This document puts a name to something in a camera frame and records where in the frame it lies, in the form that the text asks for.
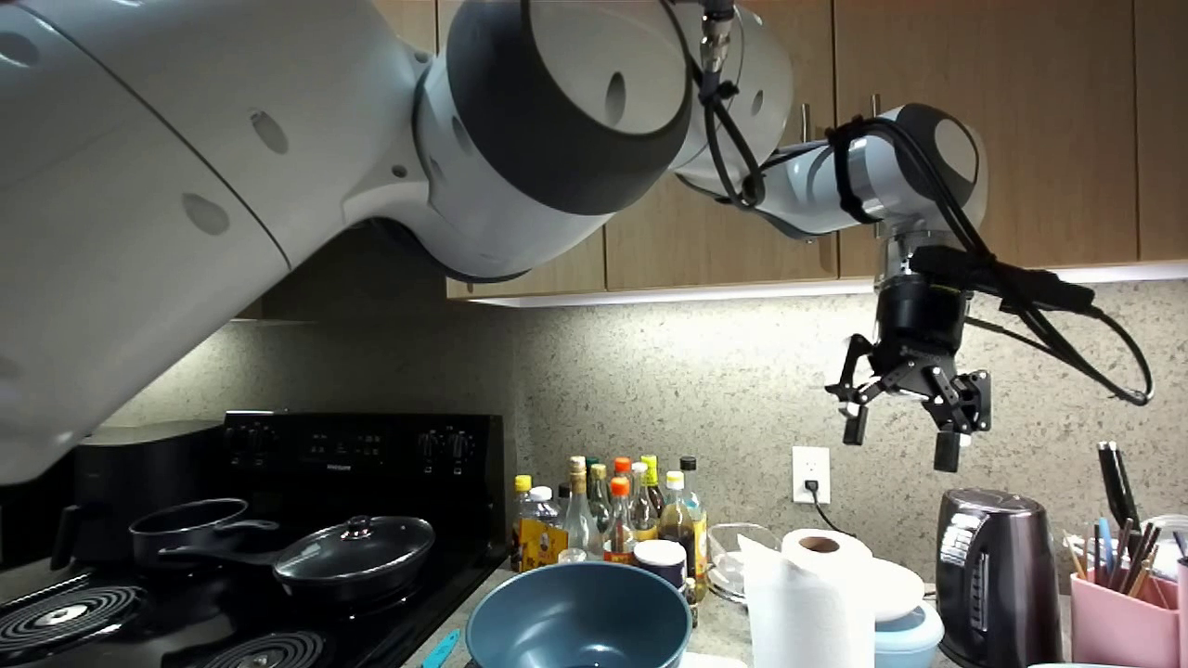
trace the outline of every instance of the beige wall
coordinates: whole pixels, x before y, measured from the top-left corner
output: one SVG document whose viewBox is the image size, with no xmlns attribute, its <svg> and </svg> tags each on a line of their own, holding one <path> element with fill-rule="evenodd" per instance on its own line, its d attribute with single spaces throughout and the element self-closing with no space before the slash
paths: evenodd
<svg viewBox="0 0 1188 668">
<path fill-rule="evenodd" d="M 1141 512 L 1188 512 L 1188 282 L 1104 287 L 1099 306 L 1143 342 L 1159 397 L 1130 410 L 1062 364 L 969 330 L 963 366 L 997 376 L 997 432 L 958 476 L 931 471 L 931 419 L 880 402 L 869 445 L 839 445 L 822 389 L 874 298 L 493 311 L 441 301 L 441 277 L 381 236 L 346 236 L 134 397 L 115 428 L 206 419 L 227 405 L 503 412 L 511 463 L 566 476 L 570 453 L 683 453 L 714 518 L 813 523 L 790 510 L 795 441 L 831 449 L 831 515 L 876 553 L 931 574 L 941 494 L 1004 488 L 1050 510 L 1053 530 L 1105 512 L 1094 441 L 1130 453 Z M 1122 346 L 1072 318 L 1092 361 L 1130 366 Z"/>
</svg>

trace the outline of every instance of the condiment bottle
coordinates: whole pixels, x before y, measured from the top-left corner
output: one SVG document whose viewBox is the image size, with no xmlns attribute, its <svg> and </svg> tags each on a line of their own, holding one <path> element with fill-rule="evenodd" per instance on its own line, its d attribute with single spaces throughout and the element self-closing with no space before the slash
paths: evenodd
<svg viewBox="0 0 1188 668">
<path fill-rule="evenodd" d="M 566 539 L 570 548 L 597 553 L 597 528 L 586 496 L 586 458 L 570 458 Z"/>
<path fill-rule="evenodd" d="M 539 565 L 539 518 L 531 504 L 531 476 L 516 476 L 516 518 L 511 518 L 511 572 L 528 572 Z"/>
<path fill-rule="evenodd" d="M 612 469 L 610 469 L 610 476 L 612 476 L 612 480 L 617 480 L 617 476 L 631 480 L 631 458 L 617 458 Z"/>
<path fill-rule="evenodd" d="M 610 480 L 610 530 L 602 557 L 612 565 L 631 565 L 634 553 L 634 530 L 631 530 L 631 480 L 612 476 Z"/>
<path fill-rule="evenodd" d="M 604 463 L 589 463 L 589 515 L 594 530 L 610 530 Z"/>
<path fill-rule="evenodd" d="M 686 494 L 690 504 L 700 510 L 690 565 L 696 565 L 696 579 L 707 583 L 707 579 L 709 579 L 709 557 L 707 557 L 707 500 L 701 500 L 701 494 L 690 488 L 690 476 L 700 471 L 700 460 L 696 460 L 696 458 L 681 458 L 681 471 L 683 471 L 683 494 Z"/>
<path fill-rule="evenodd" d="M 648 494 L 648 463 L 644 460 L 631 463 L 631 530 L 634 530 L 634 543 L 657 539 L 657 504 Z"/>
<path fill-rule="evenodd" d="M 644 483 L 648 496 L 655 500 L 655 512 L 665 512 L 665 488 L 662 488 L 662 458 L 638 458 L 644 460 Z"/>
<path fill-rule="evenodd" d="M 683 471 L 665 476 L 665 512 L 662 512 L 662 539 L 681 543 L 686 553 L 686 574 L 696 574 L 696 500 L 683 494 Z"/>
<path fill-rule="evenodd" d="M 531 488 L 528 494 L 528 504 L 531 504 L 531 518 L 528 518 L 528 530 L 520 533 L 520 543 L 528 543 L 528 568 L 539 568 L 539 565 L 556 565 L 556 553 L 566 547 L 556 547 L 556 504 L 555 504 L 555 488 Z"/>
</svg>

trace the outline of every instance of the electric kettle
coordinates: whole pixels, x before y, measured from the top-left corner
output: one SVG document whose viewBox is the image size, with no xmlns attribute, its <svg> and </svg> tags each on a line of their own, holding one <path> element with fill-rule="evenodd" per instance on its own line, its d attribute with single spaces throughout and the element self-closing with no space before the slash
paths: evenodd
<svg viewBox="0 0 1188 668">
<path fill-rule="evenodd" d="M 1006 489 L 946 489 L 935 530 L 941 648 L 958 666 L 1057 659 L 1047 512 Z"/>
</svg>

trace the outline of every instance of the robotic arm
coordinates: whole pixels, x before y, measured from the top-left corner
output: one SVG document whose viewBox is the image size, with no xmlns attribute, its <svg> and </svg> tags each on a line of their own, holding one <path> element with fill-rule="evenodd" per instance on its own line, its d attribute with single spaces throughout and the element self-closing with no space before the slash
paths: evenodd
<svg viewBox="0 0 1188 668">
<path fill-rule="evenodd" d="M 0 4 L 0 483 L 44 471 L 353 223 L 511 277 L 662 175 L 790 236 L 880 223 L 885 342 L 853 337 L 831 387 L 852 441 L 876 395 L 920 395 L 945 433 L 988 428 L 988 381 L 953 354 L 975 275 L 1004 269 L 920 269 L 953 244 L 953 207 L 984 207 L 975 136 L 899 108 L 780 147 L 787 111 L 790 67 L 730 0 L 468 0 L 438 61 L 369 0 Z M 876 381 L 853 387 L 862 356 Z"/>
</svg>

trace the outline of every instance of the utensil holder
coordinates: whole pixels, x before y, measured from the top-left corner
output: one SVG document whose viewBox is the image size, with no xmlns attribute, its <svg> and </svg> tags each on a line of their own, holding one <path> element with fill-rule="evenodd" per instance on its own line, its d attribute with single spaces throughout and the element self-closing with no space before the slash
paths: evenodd
<svg viewBox="0 0 1188 668">
<path fill-rule="evenodd" d="M 1072 659 L 1178 668 L 1181 657 L 1188 657 L 1181 642 L 1186 608 L 1155 605 L 1155 600 L 1178 605 L 1178 583 L 1143 579 L 1141 593 L 1122 593 L 1072 574 L 1068 599 L 1072 599 Z"/>
</svg>

